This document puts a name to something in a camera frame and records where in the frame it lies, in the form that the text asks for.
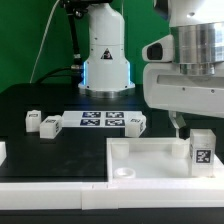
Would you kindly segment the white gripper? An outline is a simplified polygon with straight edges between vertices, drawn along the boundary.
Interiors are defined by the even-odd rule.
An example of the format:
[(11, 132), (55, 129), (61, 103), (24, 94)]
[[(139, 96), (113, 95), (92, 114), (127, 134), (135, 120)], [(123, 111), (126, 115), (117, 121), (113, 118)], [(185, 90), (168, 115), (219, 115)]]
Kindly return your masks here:
[(167, 110), (179, 138), (186, 126), (180, 112), (224, 118), (224, 63), (214, 75), (183, 75), (172, 63), (149, 63), (143, 71), (144, 99), (150, 108)]

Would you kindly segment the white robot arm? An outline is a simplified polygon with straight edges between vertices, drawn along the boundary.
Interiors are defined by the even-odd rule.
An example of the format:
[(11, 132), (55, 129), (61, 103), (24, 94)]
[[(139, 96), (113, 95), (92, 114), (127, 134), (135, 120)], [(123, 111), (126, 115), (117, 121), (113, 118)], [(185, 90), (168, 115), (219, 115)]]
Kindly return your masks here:
[[(167, 110), (176, 128), (183, 113), (224, 118), (224, 0), (153, 0), (170, 33), (146, 45), (143, 93)], [(89, 8), (90, 54), (80, 91), (112, 98), (134, 88), (124, 56), (124, 20), (107, 4)]]

